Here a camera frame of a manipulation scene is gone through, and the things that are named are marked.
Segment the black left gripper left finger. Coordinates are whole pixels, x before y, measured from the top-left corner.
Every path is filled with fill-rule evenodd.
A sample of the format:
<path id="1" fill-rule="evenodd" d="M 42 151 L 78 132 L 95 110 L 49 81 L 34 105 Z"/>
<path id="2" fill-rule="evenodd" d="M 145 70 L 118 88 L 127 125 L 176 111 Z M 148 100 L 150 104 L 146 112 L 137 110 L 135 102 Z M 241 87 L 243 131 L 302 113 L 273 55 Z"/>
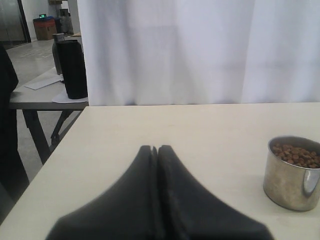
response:
<path id="1" fill-rule="evenodd" d="M 99 197 L 61 217 L 48 240 L 158 240 L 157 150 L 141 146 L 125 173 Z"/>

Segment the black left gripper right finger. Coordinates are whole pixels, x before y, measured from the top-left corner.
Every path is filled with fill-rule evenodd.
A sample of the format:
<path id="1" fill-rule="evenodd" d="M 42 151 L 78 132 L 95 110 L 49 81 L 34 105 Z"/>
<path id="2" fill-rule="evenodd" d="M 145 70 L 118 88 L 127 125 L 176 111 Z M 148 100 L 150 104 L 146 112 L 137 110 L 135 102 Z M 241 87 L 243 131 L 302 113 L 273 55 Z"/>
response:
<path id="1" fill-rule="evenodd" d="M 269 229 L 208 191 L 173 148 L 158 150 L 157 189 L 167 240 L 272 240 Z"/>

